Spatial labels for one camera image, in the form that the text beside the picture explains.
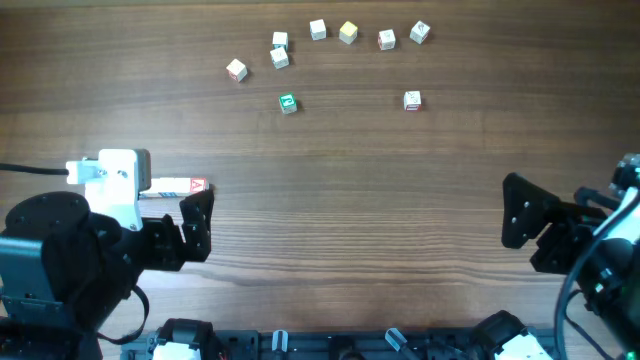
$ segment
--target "yellow cube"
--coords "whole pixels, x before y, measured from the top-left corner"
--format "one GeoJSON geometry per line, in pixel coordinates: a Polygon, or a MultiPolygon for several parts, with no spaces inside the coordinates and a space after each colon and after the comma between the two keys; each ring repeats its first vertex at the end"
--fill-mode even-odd
{"type": "Polygon", "coordinates": [[[358,27],[347,21],[340,28],[340,40],[347,44],[351,44],[358,37],[358,27]]]}

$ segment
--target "cube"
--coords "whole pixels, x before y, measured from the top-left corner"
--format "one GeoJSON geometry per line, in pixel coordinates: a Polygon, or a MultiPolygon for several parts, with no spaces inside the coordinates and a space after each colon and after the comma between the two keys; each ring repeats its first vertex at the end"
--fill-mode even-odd
{"type": "Polygon", "coordinates": [[[322,40],[327,37],[327,28],[324,26],[324,20],[312,21],[309,25],[311,25],[312,40],[322,40]]]}
{"type": "Polygon", "coordinates": [[[280,69],[289,65],[289,56],[287,56],[287,52],[284,51],[284,48],[277,48],[271,50],[271,61],[276,69],[280,69]]]}
{"type": "Polygon", "coordinates": [[[396,46],[396,36],[393,34],[393,29],[380,31],[378,46],[380,46],[380,50],[389,50],[396,46]]]}
{"type": "Polygon", "coordinates": [[[296,98],[293,97],[293,93],[287,93],[280,95],[280,109],[282,109],[283,114],[291,114],[298,111],[298,105],[296,103],[296,98]]]}
{"type": "Polygon", "coordinates": [[[283,47],[285,51],[289,50],[289,35],[283,32],[274,32],[273,33],[273,48],[281,48],[283,47]]]}
{"type": "Polygon", "coordinates": [[[340,40],[347,44],[351,44],[358,37],[358,27],[347,21],[340,28],[340,40]]]}
{"type": "Polygon", "coordinates": [[[429,29],[431,29],[429,25],[422,21],[418,21],[413,29],[411,29],[409,37],[418,44],[422,44],[424,39],[427,38],[427,35],[429,35],[429,29]]]}
{"type": "Polygon", "coordinates": [[[406,93],[404,93],[404,110],[420,111],[420,109],[422,109],[420,91],[407,91],[406,93]]]}
{"type": "Polygon", "coordinates": [[[227,72],[233,80],[240,82],[247,76],[247,67],[238,59],[233,59],[231,64],[227,66],[227,72]]]}

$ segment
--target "green cube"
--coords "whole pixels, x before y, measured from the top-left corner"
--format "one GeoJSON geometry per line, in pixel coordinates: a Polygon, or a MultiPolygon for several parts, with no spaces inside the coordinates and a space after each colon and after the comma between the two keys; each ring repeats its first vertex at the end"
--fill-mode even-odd
{"type": "Polygon", "coordinates": [[[280,95],[280,108],[283,114],[291,114],[298,111],[298,104],[296,103],[296,98],[293,97],[293,93],[280,95]]]}

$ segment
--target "white bracket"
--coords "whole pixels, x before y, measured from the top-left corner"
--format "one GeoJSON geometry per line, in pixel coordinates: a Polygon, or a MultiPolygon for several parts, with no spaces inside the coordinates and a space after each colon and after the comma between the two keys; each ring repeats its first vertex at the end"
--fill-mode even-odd
{"type": "Polygon", "coordinates": [[[125,229],[140,231],[138,193],[151,185],[149,169],[146,150],[104,149],[98,160],[68,161],[67,183],[85,184],[91,211],[116,219],[125,229]]]}

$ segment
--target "wooden table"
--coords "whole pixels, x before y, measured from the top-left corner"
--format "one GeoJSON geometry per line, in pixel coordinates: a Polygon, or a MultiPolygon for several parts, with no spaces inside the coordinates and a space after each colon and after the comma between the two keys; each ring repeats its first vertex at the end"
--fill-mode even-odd
{"type": "MultiPolygon", "coordinates": [[[[561,278],[502,248],[511,171],[569,199],[604,189],[640,140],[640,6],[633,1],[450,1],[79,8],[0,12],[0,161],[61,167],[146,148],[153,174],[216,186],[213,252],[146,272],[148,329],[470,326],[505,309],[548,327],[561,278]],[[309,21],[329,38],[313,42],[309,21]],[[432,26],[419,46],[417,20],[432,26]],[[358,39],[337,39],[350,20],[358,39]],[[378,50],[393,28],[396,49],[378,50]],[[273,31],[291,65],[275,70],[273,31]],[[238,84],[225,67],[250,70],[238,84]],[[419,90],[420,113],[405,113],[419,90]],[[293,91],[296,114],[277,97],[293,91]]],[[[0,215],[63,178],[0,174],[0,215]]],[[[145,216],[180,218],[177,200],[145,216]]],[[[138,326],[123,302],[103,327],[138,326]]],[[[616,347],[580,301],[570,309],[616,347]]],[[[595,358],[568,331],[573,358],[595,358]]],[[[118,349],[103,346],[106,358],[118,349]]]]}

